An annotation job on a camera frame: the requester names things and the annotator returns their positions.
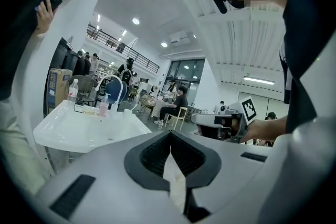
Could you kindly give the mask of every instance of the railing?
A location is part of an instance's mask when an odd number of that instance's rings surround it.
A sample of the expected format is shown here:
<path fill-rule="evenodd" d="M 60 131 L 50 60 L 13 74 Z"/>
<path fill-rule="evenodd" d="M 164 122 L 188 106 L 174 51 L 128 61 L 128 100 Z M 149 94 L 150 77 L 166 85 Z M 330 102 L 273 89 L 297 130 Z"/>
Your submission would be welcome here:
<path fill-rule="evenodd" d="M 98 42 L 101 42 L 105 46 L 108 46 L 111 49 L 114 49 L 120 54 L 123 54 L 127 57 L 132 57 L 134 59 L 134 62 L 138 63 L 141 66 L 148 68 L 151 71 L 154 71 L 155 73 L 157 73 L 160 68 L 157 64 L 153 63 L 151 60 L 149 60 L 145 56 L 133 50 L 126 44 L 117 41 L 114 37 L 110 36 L 109 34 L 106 34 L 105 32 L 101 30 L 97 30 L 92 25 L 88 25 L 88 28 L 86 30 L 86 35 L 90 38 L 95 39 Z"/>

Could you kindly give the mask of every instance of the hand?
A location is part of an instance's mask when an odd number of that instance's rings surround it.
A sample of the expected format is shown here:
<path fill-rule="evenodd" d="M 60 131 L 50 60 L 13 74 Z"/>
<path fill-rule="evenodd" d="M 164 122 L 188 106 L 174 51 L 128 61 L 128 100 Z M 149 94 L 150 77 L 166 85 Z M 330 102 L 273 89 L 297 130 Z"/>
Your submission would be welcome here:
<path fill-rule="evenodd" d="M 43 34 L 48 31 L 51 21 L 54 18 L 55 12 L 52 12 L 50 0 L 46 0 L 47 8 L 44 2 L 41 2 L 37 7 L 37 28 L 35 30 L 36 34 Z"/>
<path fill-rule="evenodd" d="M 251 139 L 261 139 L 266 141 L 274 140 L 270 132 L 270 123 L 271 121 L 253 121 L 253 123 L 251 123 L 247 129 L 247 133 L 241 139 L 241 143 Z"/>

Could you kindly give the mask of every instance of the backpack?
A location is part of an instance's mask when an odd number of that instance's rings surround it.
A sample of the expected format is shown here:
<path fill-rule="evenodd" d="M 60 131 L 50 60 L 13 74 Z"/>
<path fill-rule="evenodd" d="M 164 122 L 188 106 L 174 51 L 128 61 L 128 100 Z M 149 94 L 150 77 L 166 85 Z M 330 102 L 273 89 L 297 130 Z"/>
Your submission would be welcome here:
<path fill-rule="evenodd" d="M 132 77 L 132 71 L 127 68 L 127 66 L 124 64 L 124 70 L 121 71 L 119 78 L 121 81 L 126 82 L 126 84 L 129 84 L 129 81 Z"/>

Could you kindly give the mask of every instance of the cardboard box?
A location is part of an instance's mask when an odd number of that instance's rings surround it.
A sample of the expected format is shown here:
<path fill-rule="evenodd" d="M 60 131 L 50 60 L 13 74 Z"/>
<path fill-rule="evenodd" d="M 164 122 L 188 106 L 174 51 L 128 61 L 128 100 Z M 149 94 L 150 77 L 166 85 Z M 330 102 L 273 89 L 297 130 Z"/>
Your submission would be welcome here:
<path fill-rule="evenodd" d="M 47 113 L 68 98 L 68 82 L 72 71 L 67 69 L 52 68 L 47 81 Z"/>

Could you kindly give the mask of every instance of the plastic bottle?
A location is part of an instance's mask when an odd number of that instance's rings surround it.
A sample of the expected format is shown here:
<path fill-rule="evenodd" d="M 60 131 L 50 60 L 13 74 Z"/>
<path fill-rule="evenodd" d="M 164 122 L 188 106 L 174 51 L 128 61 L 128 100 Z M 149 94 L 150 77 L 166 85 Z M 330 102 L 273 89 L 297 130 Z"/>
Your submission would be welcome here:
<path fill-rule="evenodd" d="M 163 127 L 163 120 L 161 120 L 159 123 L 159 130 L 162 130 L 162 127 Z"/>
<path fill-rule="evenodd" d="M 100 110 L 99 110 L 99 115 L 106 117 L 107 116 L 107 110 L 109 108 L 109 98 L 110 94 L 106 94 L 104 99 L 100 102 Z"/>
<path fill-rule="evenodd" d="M 76 102 L 78 93 L 78 79 L 74 79 L 73 83 L 69 87 L 68 101 Z"/>

